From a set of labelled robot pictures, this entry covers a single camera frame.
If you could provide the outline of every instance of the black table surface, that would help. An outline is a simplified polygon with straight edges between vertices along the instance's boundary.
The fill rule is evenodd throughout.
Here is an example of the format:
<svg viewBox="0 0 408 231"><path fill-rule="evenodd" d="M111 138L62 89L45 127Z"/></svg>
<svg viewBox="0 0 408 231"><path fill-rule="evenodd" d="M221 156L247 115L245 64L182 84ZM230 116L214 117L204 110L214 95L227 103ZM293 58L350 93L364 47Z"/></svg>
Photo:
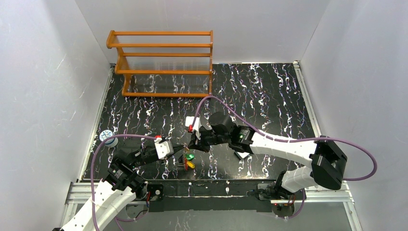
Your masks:
<svg viewBox="0 0 408 231"><path fill-rule="evenodd" d="M248 122L275 135L295 139L314 137L293 64L215 64L213 69L212 94ZM183 76L168 78L156 75L150 78L155 79L156 84L174 86L184 92L200 87L188 86L188 83L200 83L184 81ZM123 97L123 81L120 75L112 78L83 180L90 178L90 161L100 143L99 133L103 130L110 129L115 134L163 135L178 143L190 140L190 133L184 126L185 119L194 116L200 99ZM148 88L154 89L154 82ZM217 111L232 115L220 103L209 100L201 110L201 123L207 124L208 117ZM116 149L104 147L98 153L95 179L100 179L106 172ZM178 167L179 155L176 155L164 162L140 167L139 174L146 179L164 180L275 179L281 171L300 166L293 161L263 154L240 160L225 144L212 146L209 153L193 153L195 169L185 171Z"/></svg>

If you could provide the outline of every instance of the orange wooden shelf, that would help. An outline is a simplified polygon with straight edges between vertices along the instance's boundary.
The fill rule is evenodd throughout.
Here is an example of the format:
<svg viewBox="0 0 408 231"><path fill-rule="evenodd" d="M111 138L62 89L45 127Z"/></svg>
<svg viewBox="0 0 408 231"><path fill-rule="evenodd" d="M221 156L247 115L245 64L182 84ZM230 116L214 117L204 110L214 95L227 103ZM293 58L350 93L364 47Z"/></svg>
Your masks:
<svg viewBox="0 0 408 231"><path fill-rule="evenodd" d="M142 43L137 41L123 43L118 37L126 36L127 38L136 38L137 36L209 36L209 43ZM134 96L134 97L205 97L211 93L212 87L212 69L213 69L213 31L114 31L109 33L108 39L106 40L106 47L117 49L117 63L115 67L116 74L123 74L125 77L122 95L123 96ZM177 53L177 52L124 52L123 49L128 48L199 48L199 49L209 49L208 53ZM147 62L129 63L128 57L147 57L150 58ZM160 62L155 62L152 57L158 58L170 58L180 59L180 57L191 57L191 59L202 59L208 58L205 62L194 63L193 60L188 60L185 63L180 64L180 60L175 61L173 66L184 68L181 70L174 70L172 68L171 61L166 61L164 66L168 70L160 68ZM159 69L146 70L149 67L158 66ZM208 92L206 93L149 93L149 92L128 92L128 87L132 75L136 74L167 74L167 75L208 75Z"/></svg>

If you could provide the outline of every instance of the white wall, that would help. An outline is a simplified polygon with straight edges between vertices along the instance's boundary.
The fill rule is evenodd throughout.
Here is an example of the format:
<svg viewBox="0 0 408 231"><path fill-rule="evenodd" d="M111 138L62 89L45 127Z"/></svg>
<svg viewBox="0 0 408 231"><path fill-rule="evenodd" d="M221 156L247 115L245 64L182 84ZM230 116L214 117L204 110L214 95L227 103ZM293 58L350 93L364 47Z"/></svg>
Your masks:
<svg viewBox="0 0 408 231"><path fill-rule="evenodd" d="M355 141L378 172L349 182L364 230L406 230L408 203L408 2L332 1L301 60L323 133ZM346 177L372 169L344 148Z"/></svg>
<svg viewBox="0 0 408 231"><path fill-rule="evenodd" d="M74 0L0 2L0 227L50 231L109 72Z"/></svg>
<svg viewBox="0 0 408 231"><path fill-rule="evenodd" d="M329 0L76 0L109 62L110 30L214 31L214 63L293 62Z"/></svg>

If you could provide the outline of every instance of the rack shelf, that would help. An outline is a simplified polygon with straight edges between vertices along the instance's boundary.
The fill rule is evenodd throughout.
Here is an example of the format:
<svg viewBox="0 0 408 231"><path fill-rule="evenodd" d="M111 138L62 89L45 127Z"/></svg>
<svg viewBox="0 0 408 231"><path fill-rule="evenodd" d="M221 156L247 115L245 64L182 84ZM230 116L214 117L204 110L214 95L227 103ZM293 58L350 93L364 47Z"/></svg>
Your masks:
<svg viewBox="0 0 408 231"><path fill-rule="evenodd" d="M122 88L123 96L205 97L211 94L213 31L112 30L106 46L109 49L116 48L117 50L115 73L125 77ZM146 52L146 49L154 49L154 52ZM157 52L157 49L162 49L163 52ZM208 49L208 52L197 52L202 49ZM179 93L176 90L175 93L154 90L153 92L130 92L129 86L134 75L183 75L186 77L205 75L208 76L208 87L205 88L208 92Z"/></svg>

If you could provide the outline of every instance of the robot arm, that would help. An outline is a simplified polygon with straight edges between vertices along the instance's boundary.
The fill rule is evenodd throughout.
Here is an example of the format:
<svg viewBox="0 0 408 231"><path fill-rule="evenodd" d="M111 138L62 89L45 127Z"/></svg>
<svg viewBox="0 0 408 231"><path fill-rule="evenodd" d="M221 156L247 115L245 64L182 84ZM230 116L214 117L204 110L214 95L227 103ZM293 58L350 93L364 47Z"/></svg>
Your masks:
<svg viewBox="0 0 408 231"><path fill-rule="evenodd" d="M191 120L191 117L188 118L186 125ZM188 148L209 152L211 145L227 143L236 152L273 155L303 165L293 171L281 172L275 185L268 191L270 198L287 198L302 188L315 185L332 190L341 187L347 157L333 141L272 141L250 127L236 125L228 115L221 112L212 114L208 123L212 128L210 130L203 126L190 127L189 132L193 135ZM274 139L288 139L262 133Z"/></svg>
<svg viewBox="0 0 408 231"><path fill-rule="evenodd" d="M221 112L209 117L212 129L201 126L199 119L194 127L189 126L193 117L188 117L186 126L192 133L188 145L190 149L209 152L211 145L227 143L240 153L268 154L301 163L303 167L293 171L283 171L273 185L267 186L259 194L266 199L289 198L298 190L321 185L325 188L340 189L347 157L332 141L281 143L271 141L250 127L238 126L228 115ZM287 139L263 132L274 139ZM132 138L126 139L115 154L106 175L95 190L95 201L90 198L75 217L56 231L93 231L92 203L96 205L95 219L100 230L129 202L148 194L147 181L137 174L137 167L166 159L182 150L184 145L172 144L165 138L156 137L154 143L146 141L142 147Z"/></svg>
<svg viewBox="0 0 408 231"><path fill-rule="evenodd" d="M95 201L88 199L73 219L61 229L54 230L94 231L92 203L96 205L95 218L99 229L103 230L131 201L137 198L147 200L147 181L137 174L135 168L168 158L183 148L183 145L172 144L161 137L156 137L154 143L146 141L143 147L132 139L126 139L115 154L106 175L98 183ZM155 192L151 193L150 200L155 197Z"/></svg>

